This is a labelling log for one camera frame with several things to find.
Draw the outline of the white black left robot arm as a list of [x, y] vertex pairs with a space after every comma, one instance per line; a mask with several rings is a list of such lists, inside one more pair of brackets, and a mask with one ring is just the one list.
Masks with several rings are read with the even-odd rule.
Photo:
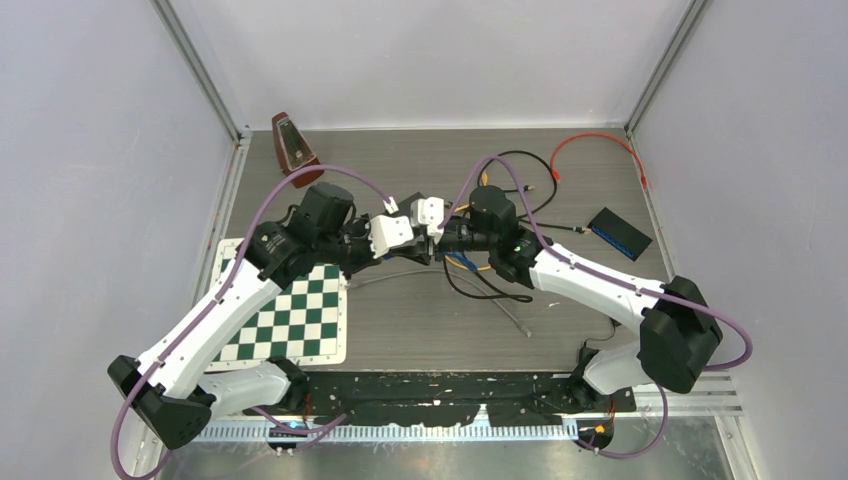
[[301, 412], [309, 380], [283, 353], [250, 368], [206, 370], [254, 314], [316, 265], [336, 265], [351, 277], [397, 248], [442, 234], [445, 206], [436, 197], [390, 202], [373, 217], [354, 210], [350, 192], [319, 182], [286, 220], [256, 225], [219, 281], [161, 341], [109, 365], [123, 410], [133, 410], [169, 450], [190, 443], [210, 421], [246, 409]]

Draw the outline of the dark grey network switch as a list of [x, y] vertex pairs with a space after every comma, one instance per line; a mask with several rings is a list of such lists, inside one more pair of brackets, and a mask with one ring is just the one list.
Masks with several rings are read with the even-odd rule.
[[422, 199], [425, 199], [425, 196], [423, 194], [421, 194], [420, 192], [415, 192], [412, 195], [410, 195], [409, 197], [398, 201], [397, 202], [398, 214], [401, 215], [401, 216], [407, 216], [407, 217], [412, 216], [413, 211], [415, 210], [414, 204], [418, 200], [422, 200]]

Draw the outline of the black blue network switch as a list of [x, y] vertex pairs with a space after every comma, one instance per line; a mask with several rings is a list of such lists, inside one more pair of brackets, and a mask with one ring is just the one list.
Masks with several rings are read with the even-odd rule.
[[604, 207], [589, 222], [588, 228], [628, 259], [636, 261], [653, 239]]

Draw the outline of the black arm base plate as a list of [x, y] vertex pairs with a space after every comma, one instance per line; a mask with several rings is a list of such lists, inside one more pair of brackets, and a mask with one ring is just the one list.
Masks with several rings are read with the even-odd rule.
[[466, 426], [482, 412], [496, 427], [548, 426], [564, 415], [636, 410], [630, 389], [584, 406], [567, 388], [568, 376], [553, 372], [312, 371], [307, 377], [309, 389], [297, 406], [261, 408], [320, 424], [344, 414], [346, 425], [402, 427]]

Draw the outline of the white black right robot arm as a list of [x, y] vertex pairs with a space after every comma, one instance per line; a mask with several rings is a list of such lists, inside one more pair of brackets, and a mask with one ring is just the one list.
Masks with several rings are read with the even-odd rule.
[[502, 279], [577, 301], [636, 334], [624, 346], [581, 352], [570, 380], [577, 406], [596, 410], [611, 394], [648, 383], [680, 394], [692, 390], [723, 339], [692, 280], [663, 283], [582, 258], [523, 226], [498, 187], [474, 189], [470, 210], [467, 218], [443, 222], [440, 252], [485, 251]]

